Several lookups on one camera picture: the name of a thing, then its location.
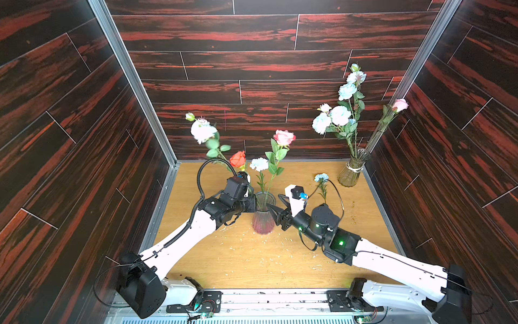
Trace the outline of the blue purple glass vase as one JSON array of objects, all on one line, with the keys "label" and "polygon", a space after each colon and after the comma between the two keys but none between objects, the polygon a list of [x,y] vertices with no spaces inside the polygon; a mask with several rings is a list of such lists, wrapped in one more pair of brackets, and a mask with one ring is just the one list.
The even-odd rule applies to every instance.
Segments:
[{"label": "blue purple glass vase", "polygon": [[260,235],[270,234],[275,225],[268,205],[276,205],[276,199],[271,193],[256,193],[256,211],[252,218],[252,227]]}]

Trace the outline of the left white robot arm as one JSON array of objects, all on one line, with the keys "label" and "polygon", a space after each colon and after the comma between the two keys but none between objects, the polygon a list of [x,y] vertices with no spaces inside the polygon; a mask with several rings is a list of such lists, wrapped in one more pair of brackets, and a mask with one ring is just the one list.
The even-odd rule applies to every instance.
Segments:
[{"label": "left white robot arm", "polygon": [[224,190],[202,198],[190,218],[165,239],[136,255],[122,256],[117,293],[141,319],[162,306],[182,305],[195,310],[201,304],[203,288],[192,278],[167,279],[174,265],[201,240],[222,225],[235,222],[242,213],[256,210],[256,197],[249,190],[250,176],[244,171],[227,180]]}]

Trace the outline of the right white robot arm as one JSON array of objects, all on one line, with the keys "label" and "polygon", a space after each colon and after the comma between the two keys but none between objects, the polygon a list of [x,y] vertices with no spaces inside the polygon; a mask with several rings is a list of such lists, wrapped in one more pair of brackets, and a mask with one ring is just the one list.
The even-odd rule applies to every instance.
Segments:
[{"label": "right white robot arm", "polygon": [[346,300],[348,307],[372,311],[395,307],[420,313],[435,323],[471,323],[472,291],[467,287],[464,268],[422,263],[388,251],[365,238],[338,227],[340,218],[326,204],[311,215],[304,210],[269,205],[275,223],[282,230],[294,227],[301,238],[310,238],[315,248],[339,264],[367,269],[396,281],[383,286],[365,278],[353,280]]}]

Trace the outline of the clear glass vase with ribbon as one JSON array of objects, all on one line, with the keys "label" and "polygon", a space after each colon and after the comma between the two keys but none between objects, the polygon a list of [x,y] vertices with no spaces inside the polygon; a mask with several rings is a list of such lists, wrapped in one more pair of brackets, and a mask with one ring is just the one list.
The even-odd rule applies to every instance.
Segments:
[{"label": "clear glass vase with ribbon", "polygon": [[362,170],[367,161],[370,160],[370,152],[365,148],[358,148],[356,156],[352,156],[346,166],[338,175],[338,181],[342,186],[353,187],[357,184]]}]

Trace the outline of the pink rose in clear vase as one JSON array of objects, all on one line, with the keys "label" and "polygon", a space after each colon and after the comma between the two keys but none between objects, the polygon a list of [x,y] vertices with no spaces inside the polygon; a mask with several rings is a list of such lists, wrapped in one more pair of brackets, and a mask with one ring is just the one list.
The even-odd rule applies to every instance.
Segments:
[{"label": "pink rose in clear vase", "polygon": [[383,116],[380,118],[379,123],[366,146],[366,150],[369,153],[374,150],[377,142],[387,130],[390,123],[408,107],[409,104],[405,99],[398,99],[392,105],[383,105]]}]

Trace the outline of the red rose stem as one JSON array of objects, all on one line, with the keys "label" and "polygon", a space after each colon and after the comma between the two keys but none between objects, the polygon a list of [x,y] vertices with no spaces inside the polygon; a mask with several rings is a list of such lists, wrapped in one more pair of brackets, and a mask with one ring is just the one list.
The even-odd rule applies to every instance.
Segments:
[{"label": "red rose stem", "polygon": [[238,151],[229,159],[229,163],[232,167],[244,171],[246,169],[246,152]]}]

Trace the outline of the pink rose stem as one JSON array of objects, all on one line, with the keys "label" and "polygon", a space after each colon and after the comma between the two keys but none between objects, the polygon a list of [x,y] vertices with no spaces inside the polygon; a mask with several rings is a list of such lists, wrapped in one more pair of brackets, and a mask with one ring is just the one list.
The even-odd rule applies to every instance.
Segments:
[{"label": "pink rose stem", "polygon": [[272,151],[267,151],[265,155],[268,159],[268,172],[271,174],[271,179],[268,182],[267,192],[270,192],[274,179],[280,176],[284,168],[279,164],[286,158],[289,152],[289,147],[296,139],[296,135],[288,130],[277,130],[271,139]]}]

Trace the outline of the white flower stem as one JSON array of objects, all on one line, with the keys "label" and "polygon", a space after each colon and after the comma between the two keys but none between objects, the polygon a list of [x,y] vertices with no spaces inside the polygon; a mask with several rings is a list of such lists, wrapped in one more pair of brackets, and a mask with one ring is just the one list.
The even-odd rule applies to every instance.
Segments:
[{"label": "white flower stem", "polygon": [[203,117],[196,117],[192,112],[185,114],[185,119],[192,123],[190,133],[199,145],[207,148],[206,156],[209,159],[230,160],[225,156],[231,150],[228,144],[221,144],[218,129]]}]

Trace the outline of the light blue flower bunch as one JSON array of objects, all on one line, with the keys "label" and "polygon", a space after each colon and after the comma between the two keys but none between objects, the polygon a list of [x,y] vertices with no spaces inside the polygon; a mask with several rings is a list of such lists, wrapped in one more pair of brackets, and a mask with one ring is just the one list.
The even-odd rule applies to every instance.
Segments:
[{"label": "light blue flower bunch", "polygon": [[362,84],[367,75],[357,63],[350,66],[346,83],[338,90],[337,105],[321,105],[320,112],[312,121],[313,130],[320,135],[334,134],[339,140],[344,140],[351,152],[352,158],[357,158],[357,131],[359,120],[365,109],[365,98],[361,92]]}]

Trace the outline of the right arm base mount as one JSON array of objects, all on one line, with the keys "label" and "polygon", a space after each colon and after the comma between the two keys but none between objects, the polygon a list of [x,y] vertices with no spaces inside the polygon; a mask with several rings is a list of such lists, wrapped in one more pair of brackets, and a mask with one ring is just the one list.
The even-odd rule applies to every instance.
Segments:
[{"label": "right arm base mount", "polygon": [[327,290],[326,301],[330,311],[338,312],[367,312],[383,311],[383,306],[374,307],[364,299],[362,289],[366,278],[354,278],[351,286],[345,290]]}]

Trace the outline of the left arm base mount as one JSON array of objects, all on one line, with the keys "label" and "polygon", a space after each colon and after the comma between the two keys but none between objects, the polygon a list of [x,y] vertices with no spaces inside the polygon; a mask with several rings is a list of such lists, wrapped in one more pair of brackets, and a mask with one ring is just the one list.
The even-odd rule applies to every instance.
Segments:
[{"label": "left arm base mount", "polygon": [[164,279],[166,299],[163,306],[167,313],[219,313],[222,291],[205,290],[195,279]]}]

